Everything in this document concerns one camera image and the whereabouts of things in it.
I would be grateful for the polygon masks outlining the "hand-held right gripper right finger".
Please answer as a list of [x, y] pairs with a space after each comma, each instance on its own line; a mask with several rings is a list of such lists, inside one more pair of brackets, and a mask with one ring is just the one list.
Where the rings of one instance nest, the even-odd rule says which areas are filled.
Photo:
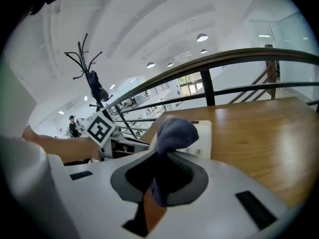
[[167, 206], [191, 204], [202, 195], [208, 186], [208, 173], [200, 164], [205, 159], [182, 152], [173, 152], [167, 155], [171, 160], [178, 161], [191, 171], [190, 182], [167, 196]]

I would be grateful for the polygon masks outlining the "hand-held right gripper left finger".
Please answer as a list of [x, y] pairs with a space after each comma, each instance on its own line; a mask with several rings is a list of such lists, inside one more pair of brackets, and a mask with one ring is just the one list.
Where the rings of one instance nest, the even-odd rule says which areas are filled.
[[111, 185], [124, 200], [140, 203], [151, 185], [156, 171], [157, 153], [152, 150], [119, 167], [111, 176]]

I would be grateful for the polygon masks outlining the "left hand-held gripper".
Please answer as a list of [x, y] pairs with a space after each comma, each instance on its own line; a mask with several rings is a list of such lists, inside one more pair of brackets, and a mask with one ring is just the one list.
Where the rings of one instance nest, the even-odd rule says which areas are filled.
[[97, 112], [86, 127], [89, 136], [101, 149], [102, 159], [115, 159], [146, 151], [149, 144], [123, 136], [118, 125], [103, 112]]

